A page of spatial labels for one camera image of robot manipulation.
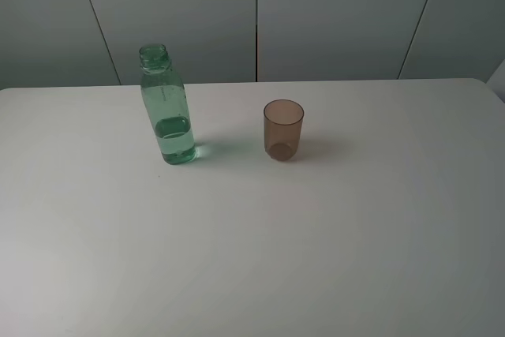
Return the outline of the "green transparent water bottle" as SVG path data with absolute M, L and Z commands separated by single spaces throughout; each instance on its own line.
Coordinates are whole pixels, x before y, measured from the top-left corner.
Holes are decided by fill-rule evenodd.
M 163 160 L 170 165 L 196 156 L 185 86 L 166 47 L 149 44 L 139 50 L 140 90 Z

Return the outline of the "pink translucent plastic cup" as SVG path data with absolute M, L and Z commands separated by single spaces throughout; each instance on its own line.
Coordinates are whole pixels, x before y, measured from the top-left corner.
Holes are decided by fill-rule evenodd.
M 298 149 L 305 116 L 302 106 L 290 99 L 276 99 L 264 107 L 264 150 L 280 162 L 292 159 Z

